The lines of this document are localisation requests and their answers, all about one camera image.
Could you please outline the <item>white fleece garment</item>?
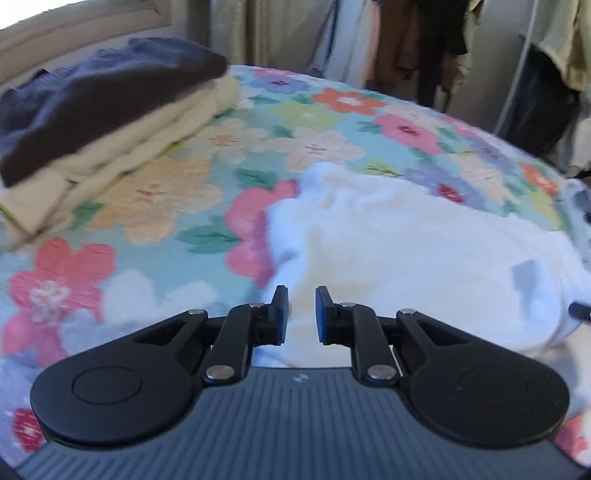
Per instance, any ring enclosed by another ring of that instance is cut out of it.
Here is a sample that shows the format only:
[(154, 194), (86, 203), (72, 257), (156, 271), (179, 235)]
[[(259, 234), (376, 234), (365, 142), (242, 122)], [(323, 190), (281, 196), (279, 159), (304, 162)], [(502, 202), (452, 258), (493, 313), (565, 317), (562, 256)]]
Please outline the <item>white fleece garment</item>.
[(392, 317), (414, 309), (505, 348), (535, 355), (577, 329), (568, 308), (590, 299), (590, 275), (569, 237), (515, 215), (436, 197), (412, 182), (331, 163), (301, 174), (297, 197), (266, 209), (271, 286), (287, 287), (280, 347), (257, 366), (341, 367), (349, 351), (324, 346), (315, 290)]

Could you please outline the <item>hanging dark clothes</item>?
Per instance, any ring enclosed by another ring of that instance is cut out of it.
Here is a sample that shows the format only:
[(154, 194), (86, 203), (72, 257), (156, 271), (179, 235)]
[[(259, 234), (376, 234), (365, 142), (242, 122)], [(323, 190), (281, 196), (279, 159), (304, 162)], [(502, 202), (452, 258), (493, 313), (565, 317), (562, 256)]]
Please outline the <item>hanging dark clothes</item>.
[(377, 53), (370, 89), (393, 95), (401, 81), (417, 78), (417, 102), (435, 104), (451, 63), (468, 53), (467, 1), (381, 1)]

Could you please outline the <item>floral bedspread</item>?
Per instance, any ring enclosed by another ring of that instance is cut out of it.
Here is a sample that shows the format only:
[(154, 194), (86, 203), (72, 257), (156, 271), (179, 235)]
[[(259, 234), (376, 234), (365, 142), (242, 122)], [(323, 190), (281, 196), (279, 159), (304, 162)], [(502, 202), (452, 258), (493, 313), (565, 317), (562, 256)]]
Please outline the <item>floral bedspread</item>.
[[(20, 249), (1, 248), (1, 456), (44, 442), (34, 379), (68, 356), (192, 308), (268, 301), (266, 209), (331, 163), (515, 215), (571, 238), (571, 184), (460, 120), (348, 85), (236, 66), (238, 104), (76, 207)], [(587, 263), (581, 258), (584, 267)]]

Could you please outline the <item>folded cream garment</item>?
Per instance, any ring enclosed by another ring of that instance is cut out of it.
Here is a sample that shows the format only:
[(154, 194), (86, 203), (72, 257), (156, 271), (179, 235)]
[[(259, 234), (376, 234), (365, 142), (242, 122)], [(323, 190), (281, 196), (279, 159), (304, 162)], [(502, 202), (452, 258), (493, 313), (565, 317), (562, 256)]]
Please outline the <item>folded cream garment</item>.
[(172, 143), (234, 108), (235, 77), (211, 80), (138, 120), (1, 190), (1, 248), (13, 250), (63, 223), (73, 210), (123, 174), (157, 158)]

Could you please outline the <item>folded navy sweater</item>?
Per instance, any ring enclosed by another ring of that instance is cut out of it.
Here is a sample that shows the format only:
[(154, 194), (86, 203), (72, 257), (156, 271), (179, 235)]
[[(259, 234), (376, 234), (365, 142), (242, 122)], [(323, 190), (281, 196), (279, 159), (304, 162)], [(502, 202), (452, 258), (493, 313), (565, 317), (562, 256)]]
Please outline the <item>folded navy sweater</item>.
[(4, 185), (16, 185), (227, 70), (225, 57), (197, 42), (146, 37), (38, 71), (1, 97)]

